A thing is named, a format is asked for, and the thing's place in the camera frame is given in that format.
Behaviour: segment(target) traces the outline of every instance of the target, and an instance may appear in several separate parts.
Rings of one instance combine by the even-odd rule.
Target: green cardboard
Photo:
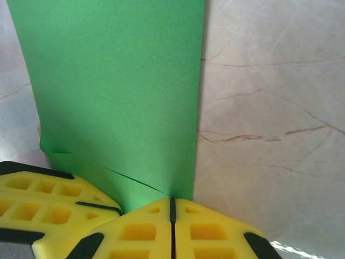
[[[52,164],[114,199],[121,186],[138,199],[191,199],[203,0],[8,5]],[[85,164],[101,169],[74,169]]]

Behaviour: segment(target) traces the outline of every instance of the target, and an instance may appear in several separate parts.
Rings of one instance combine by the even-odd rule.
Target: white countertop
[[[283,258],[345,258],[345,2],[206,0],[195,201]],[[0,161],[47,167],[0,0]]]

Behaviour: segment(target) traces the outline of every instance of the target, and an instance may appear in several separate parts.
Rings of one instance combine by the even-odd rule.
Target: black rubber edge
[[[23,163],[17,163],[17,162],[12,162],[12,161],[0,162],[0,175],[18,173],[22,171],[28,171],[28,172],[33,172],[37,174],[45,174],[45,175],[65,178],[69,180],[74,179],[74,176],[72,174],[60,172],[60,171],[56,171],[52,169],[41,168],[37,166],[29,166]]]
[[[93,208],[98,208],[98,209],[112,210],[114,212],[119,213],[119,215],[122,216],[122,210],[119,209],[119,208],[116,208],[116,207],[105,206],[105,205],[94,204],[94,203],[83,202],[83,201],[77,201],[75,204],[83,205],[83,206],[88,206],[88,207],[93,207]]]
[[[170,223],[171,223],[171,259],[176,259],[176,199],[170,199]]]
[[[267,239],[251,232],[245,233],[244,237],[258,259],[282,259]]]
[[[102,233],[95,233],[84,237],[73,248],[66,259],[92,259],[104,239]]]
[[[0,228],[0,242],[29,244],[44,237],[44,233],[10,228]]]

